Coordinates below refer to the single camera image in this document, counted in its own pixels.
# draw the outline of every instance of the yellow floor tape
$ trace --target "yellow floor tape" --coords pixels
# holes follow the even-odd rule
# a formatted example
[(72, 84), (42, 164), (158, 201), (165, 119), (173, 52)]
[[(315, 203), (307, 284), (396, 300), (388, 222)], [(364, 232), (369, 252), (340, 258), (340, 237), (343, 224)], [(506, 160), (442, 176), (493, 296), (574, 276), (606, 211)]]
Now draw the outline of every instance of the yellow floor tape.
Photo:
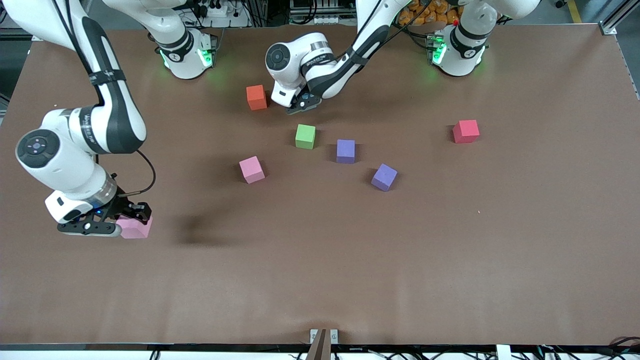
[(571, 14), (573, 23), (582, 24), (582, 19), (580, 18), (580, 13), (578, 12), (578, 6), (575, 5), (575, 0), (568, 0), (567, 4), (569, 6), (569, 13)]

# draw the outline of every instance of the red cube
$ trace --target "red cube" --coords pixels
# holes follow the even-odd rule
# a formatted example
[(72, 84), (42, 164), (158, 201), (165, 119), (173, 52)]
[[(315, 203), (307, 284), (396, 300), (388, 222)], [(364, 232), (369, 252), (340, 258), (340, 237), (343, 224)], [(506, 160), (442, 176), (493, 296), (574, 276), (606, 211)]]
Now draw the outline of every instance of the red cube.
[(247, 86), (246, 101), (251, 110), (262, 110), (267, 108), (267, 96), (262, 85)]
[(472, 143), (478, 136), (478, 123), (475, 120), (460, 120), (453, 127), (453, 141), (455, 143)]

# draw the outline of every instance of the foam cube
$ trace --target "foam cube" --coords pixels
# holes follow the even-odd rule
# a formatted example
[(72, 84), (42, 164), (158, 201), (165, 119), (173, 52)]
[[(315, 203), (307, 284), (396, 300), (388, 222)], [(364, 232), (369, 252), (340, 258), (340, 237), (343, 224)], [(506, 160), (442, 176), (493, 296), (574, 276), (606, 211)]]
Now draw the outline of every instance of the foam cube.
[(301, 149), (313, 149), (316, 140), (316, 127), (310, 125), (298, 125), (296, 131), (296, 147)]
[(373, 180), (371, 180), (371, 184), (380, 190), (387, 192), (391, 187), (391, 184), (396, 179), (396, 175), (398, 172), (394, 169), (388, 167), (385, 164), (380, 165), (376, 174), (373, 175)]
[(267, 95), (264, 93), (262, 85), (247, 86), (246, 102), (251, 110), (262, 110), (267, 108)]
[(240, 161), (240, 169), (242, 169), (242, 176), (248, 184), (264, 179), (264, 172), (257, 156)]
[(478, 123), (475, 120), (460, 120), (453, 127), (453, 141), (455, 143), (472, 143), (478, 136)]
[(356, 140), (338, 140), (338, 151), (335, 161), (341, 164), (356, 162)]
[(153, 215), (149, 217), (147, 224), (142, 224), (140, 221), (134, 218), (128, 218), (120, 216), (116, 220), (116, 224), (122, 228), (122, 236), (125, 239), (146, 239), (149, 236), (149, 230), (151, 230), (151, 223), (154, 221)]

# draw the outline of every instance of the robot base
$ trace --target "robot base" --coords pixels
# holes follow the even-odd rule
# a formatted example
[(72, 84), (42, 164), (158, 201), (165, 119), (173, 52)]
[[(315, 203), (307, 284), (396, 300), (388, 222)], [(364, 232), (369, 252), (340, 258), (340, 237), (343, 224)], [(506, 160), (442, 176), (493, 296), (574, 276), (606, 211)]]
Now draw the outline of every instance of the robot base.
[(197, 78), (205, 70), (213, 67), (216, 61), (218, 37), (202, 33), (196, 29), (189, 29), (189, 32), (193, 35), (194, 45), (190, 52), (184, 55), (182, 61), (171, 61), (161, 52), (164, 58), (164, 66), (179, 79)]
[(463, 58), (460, 56), (460, 53), (453, 48), (453, 45), (451, 45), (451, 32), (454, 28), (455, 26), (448, 25), (444, 29), (436, 31), (435, 35), (443, 39), (441, 49), (444, 50), (440, 53), (439, 59), (433, 57), (431, 61), (433, 65), (442, 69), (445, 74), (451, 76), (469, 75), (474, 68), (480, 64), (480, 61), (482, 61), (482, 54), (486, 47), (483, 47), (482, 50), (478, 51), (471, 58)]

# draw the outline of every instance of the green indicator light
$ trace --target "green indicator light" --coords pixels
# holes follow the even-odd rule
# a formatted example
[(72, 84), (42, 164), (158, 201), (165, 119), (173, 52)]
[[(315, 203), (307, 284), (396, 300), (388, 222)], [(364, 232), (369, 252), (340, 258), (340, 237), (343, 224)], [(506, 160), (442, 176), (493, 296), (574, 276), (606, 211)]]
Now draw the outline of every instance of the green indicator light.
[(206, 67), (210, 67), (212, 64), (211, 54), (208, 51), (202, 51), (198, 49), (198, 55), (200, 55), (200, 60), (202, 60), (202, 65)]
[(436, 51), (433, 52), (433, 62), (439, 64), (442, 62), (442, 57), (447, 51), (447, 44), (442, 44)]
[(482, 61), (482, 54), (484, 53), (485, 49), (486, 47), (483, 46), (483, 48), (480, 50), (480, 53), (478, 54), (478, 60), (476, 61), (476, 65), (478, 65), (480, 61)]
[(162, 52), (162, 50), (160, 50), (160, 55), (162, 56), (162, 59), (164, 60), (164, 67), (169, 67), (169, 64), (166, 62), (166, 56), (164, 55), (164, 53)]

